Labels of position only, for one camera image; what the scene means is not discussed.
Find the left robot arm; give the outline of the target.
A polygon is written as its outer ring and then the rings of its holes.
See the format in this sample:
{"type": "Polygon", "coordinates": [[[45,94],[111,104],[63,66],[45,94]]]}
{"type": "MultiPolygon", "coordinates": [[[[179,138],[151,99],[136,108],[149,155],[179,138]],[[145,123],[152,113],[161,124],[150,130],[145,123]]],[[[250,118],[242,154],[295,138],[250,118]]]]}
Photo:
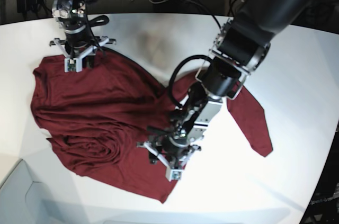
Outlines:
{"type": "Polygon", "coordinates": [[[244,87],[247,77],[265,59],[271,40],[284,30],[311,0],[245,0],[234,18],[220,28],[210,54],[201,56],[209,63],[206,71],[199,71],[196,82],[188,89],[188,99],[180,104],[172,91],[168,97],[176,106],[167,129],[149,127],[151,137],[139,147],[148,150],[151,164],[163,163],[168,172],[182,173],[193,153],[193,132],[198,119],[210,113],[211,104],[222,98],[229,103],[228,111],[241,128],[250,146],[261,156],[273,148],[266,122],[261,119],[263,109],[244,87]]]}

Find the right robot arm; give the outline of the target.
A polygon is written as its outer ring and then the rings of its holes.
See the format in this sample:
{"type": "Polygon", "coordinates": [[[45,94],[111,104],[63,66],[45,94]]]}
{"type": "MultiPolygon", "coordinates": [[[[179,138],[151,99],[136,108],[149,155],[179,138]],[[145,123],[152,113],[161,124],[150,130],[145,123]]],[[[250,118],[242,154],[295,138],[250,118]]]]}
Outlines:
{"type": "Polygon", "coordinates": [[[92,28],[109,23],[106,15],[88,19],[87,6],[98,0],[55,0],[52,16],[59,23],[65,34],[65,40],[54,38],[50,46],[57,46],[64,55],[64,71],[81,72],[83,68],[94,67],[94,57],[102,47],[115,44],[116,39],[95,36],[92,28]]]}

